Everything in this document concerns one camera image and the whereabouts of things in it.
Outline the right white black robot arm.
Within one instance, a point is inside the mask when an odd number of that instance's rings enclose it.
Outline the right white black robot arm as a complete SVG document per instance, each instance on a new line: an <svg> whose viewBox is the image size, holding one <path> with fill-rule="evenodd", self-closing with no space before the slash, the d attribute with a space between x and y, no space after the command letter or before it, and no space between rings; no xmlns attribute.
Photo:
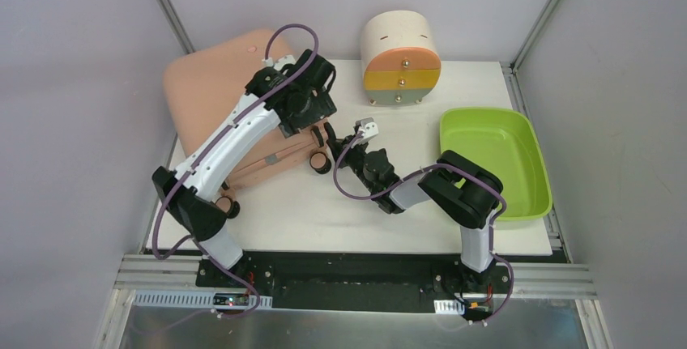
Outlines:
<svg viewBox="0 0 687 349"><path fill-rule="evenodd" d="M385 149L369 151L378 134L376 122L358 121L353 134L337 138L330 123L325 123L327 145L334 157L333 170L350 168L367 189L354 195L339 183L337 190L347 198L372 201L385 213L402 214L423 202L433 202L460 227L459 278L470 292L480 292L492 282L493 223L506 207L501 180L493 173L452 150L441 153L435 164L400 177Z"/></svg>

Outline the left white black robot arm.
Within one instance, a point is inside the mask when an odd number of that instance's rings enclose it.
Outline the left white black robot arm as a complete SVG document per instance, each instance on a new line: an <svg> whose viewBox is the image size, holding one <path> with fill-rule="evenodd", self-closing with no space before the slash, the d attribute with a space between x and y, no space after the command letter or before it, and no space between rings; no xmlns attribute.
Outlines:
<svg viewBox="0 0 687 349"><path fill-rule="evenodd" d="M323 124L336 111L330 94L336 68L312 49L299 58L268 58L263 64L208 140L175 169L160 166L152 175L163 211L219 263L215 275L231 288L245 282L247 266L239 261L243 250L228 230L234 213L219 208L215 196L249 151L274 130L324 147Z"/></svg>

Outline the pink hard-shell suitcase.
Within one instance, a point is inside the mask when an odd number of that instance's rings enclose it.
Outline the pink hard-shell suitcase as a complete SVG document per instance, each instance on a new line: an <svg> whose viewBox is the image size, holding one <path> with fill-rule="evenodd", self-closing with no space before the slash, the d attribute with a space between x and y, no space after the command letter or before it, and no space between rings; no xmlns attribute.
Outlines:
<svg viewBox="0 0 687 349"><path fill-rule="evenodd" d="M164 91L181 147L192 156L229 116L245 93L246 84L271 57L291 54L287 41L271 29L256 29L219 45L181 57L164 73ZM308 161L318 174L332 162L326 153L324 120L286 138L279 127L262 136L213 191L210 201L229 218L238 215L236 192Z"/></svg>

